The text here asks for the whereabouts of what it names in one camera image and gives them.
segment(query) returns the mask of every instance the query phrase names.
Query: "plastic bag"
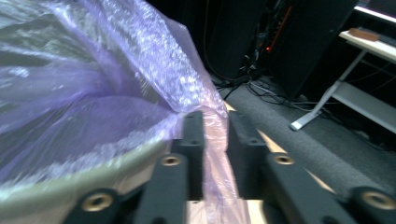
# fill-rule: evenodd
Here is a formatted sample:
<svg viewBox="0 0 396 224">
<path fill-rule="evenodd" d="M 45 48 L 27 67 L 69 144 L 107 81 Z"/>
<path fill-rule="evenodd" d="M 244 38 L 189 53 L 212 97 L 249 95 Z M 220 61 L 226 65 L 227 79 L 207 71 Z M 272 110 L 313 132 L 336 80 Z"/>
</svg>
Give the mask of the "plastic bag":
<svg viewBox="0 0 396 224">
<path fill-rule="evenodd" d="M 132 189 L 200 109 L 205 200 L 190 221 L 248 223 L 224 153 L 224 104 L 184 26 L 141 0 L 0 5 L 0 219 L 56 223 L 90 189 Z M 49 196 L 57 205 L 38 205 Z M 25 214 L 4 212 L 12 203 Z"/>
</svg>

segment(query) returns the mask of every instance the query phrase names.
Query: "gray carpet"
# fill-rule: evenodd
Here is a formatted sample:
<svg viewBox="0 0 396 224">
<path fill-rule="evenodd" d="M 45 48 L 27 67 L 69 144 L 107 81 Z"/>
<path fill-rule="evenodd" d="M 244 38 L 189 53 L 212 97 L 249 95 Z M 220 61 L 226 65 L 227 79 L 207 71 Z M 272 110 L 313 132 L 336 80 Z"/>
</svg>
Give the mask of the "gray carpet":
<svg viewBox="0 0 396 224">
<path fill-rule="evenodd" d="M 220 93 L 224 97 L 228 91 Z M 239 87 L 226 101 L 248 115 L 259 130 L 341 197 L 362 186 L 396 195 L 395 152 L 379 150 L 338 123 L 321 117 L 294 132 L 289 125 L 304 111 L 265 103 L 246 86 Z"/>
</svg>

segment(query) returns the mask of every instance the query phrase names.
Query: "white shelf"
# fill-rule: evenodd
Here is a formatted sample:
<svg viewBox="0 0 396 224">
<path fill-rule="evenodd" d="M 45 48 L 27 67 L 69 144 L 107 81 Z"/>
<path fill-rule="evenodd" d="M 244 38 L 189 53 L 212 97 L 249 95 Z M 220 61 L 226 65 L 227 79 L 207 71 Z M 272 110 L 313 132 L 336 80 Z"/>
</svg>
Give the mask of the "white shelf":
<svg viewBox="0 0 396 224">
<path fill-rule="evenodd" d="M 396 108 L 345 82 L 337 88 L 332 97 L 396 133 Z"/>
</svg>

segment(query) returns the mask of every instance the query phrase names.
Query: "purple plastic wrap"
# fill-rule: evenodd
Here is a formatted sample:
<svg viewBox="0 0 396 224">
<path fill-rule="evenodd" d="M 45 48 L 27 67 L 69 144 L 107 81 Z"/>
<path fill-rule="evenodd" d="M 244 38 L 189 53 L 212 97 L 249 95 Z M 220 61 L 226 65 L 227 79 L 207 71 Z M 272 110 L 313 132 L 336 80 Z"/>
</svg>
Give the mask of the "purple plastic wrap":
<svg viewBox="0 0 396 224">
<path fill-rule="evenodd" d="M 184 26 L 142 0 L 0 0 L 0 221 L 58 223 L 90 189 L 134 188 L 198 109 L 205 199 L 189 222 L 249 223 L 225 106 Z"/>
</svg>

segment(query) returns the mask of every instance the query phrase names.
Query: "clear plastic sheet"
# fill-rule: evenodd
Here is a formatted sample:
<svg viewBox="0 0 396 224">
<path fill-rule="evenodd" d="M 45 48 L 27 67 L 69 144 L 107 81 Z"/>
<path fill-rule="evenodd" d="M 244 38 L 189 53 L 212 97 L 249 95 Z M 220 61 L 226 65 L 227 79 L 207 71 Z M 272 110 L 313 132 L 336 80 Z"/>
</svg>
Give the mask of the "clear plastic sheet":
<svg viewBox="0 0 396 224">
<path fill-rule="evenodd" d="M 25 200 L 7 222 L 57 223 L 87 190 L 132 189 L 197 109 L 205 200 L 190 223 L 249 223 L 224 153 L 227 113 L 184 26 L 142 0 L 0 0 L 0 210 Z M 32 189 L 57 205 L 26 203 Z"/>
</svg>

